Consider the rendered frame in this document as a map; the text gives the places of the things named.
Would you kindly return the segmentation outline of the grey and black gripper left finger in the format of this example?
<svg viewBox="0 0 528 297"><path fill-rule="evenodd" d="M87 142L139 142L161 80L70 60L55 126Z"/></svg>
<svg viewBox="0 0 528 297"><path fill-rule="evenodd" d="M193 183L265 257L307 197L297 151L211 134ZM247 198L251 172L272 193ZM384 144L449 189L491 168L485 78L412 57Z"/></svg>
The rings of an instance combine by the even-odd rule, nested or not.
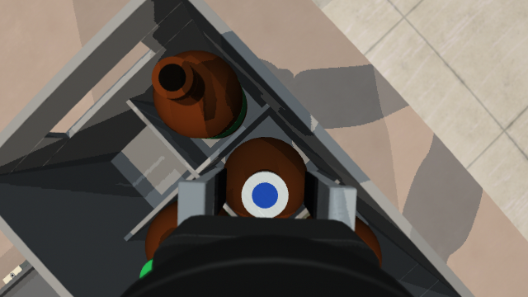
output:
<svg viewBox="0 0 528 297"><path fill-rule="evenodd" d="M177 226L194 215L218 215L226 202L227 168L178 183Z"/></svg>

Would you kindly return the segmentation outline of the grey bottle crate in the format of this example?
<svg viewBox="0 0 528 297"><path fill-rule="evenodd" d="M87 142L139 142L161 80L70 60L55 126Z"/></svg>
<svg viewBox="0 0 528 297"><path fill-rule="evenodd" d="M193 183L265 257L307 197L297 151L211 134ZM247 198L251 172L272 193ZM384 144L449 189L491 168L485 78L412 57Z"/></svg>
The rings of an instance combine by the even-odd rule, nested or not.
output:
<svg viewBox="0 0 528 297"><path fill-rule="evenodd" d="M66 133L50 132L140 41L150 50ZM155 109L155 65L188 50L218 55L238 76L247 114L230 136L182 136ZM121 297L178 183L224 168L258 137L285 141L308 172L357 189L381 269L414 297L475 297L204 0L130 0L0 132L0 230L60 297Z"/></svg>

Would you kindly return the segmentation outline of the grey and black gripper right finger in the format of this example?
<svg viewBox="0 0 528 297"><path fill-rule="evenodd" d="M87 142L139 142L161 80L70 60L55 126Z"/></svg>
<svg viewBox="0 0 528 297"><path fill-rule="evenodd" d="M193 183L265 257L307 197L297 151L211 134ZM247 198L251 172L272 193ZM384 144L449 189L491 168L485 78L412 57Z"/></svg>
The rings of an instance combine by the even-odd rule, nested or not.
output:
<svg viewBox="0 0 528 297"><path fill-rule="evenodd" d="M342 221L355 232L356 193L353 186L341 186L319 172L305 172L304 206L313 219Z"/></svg>

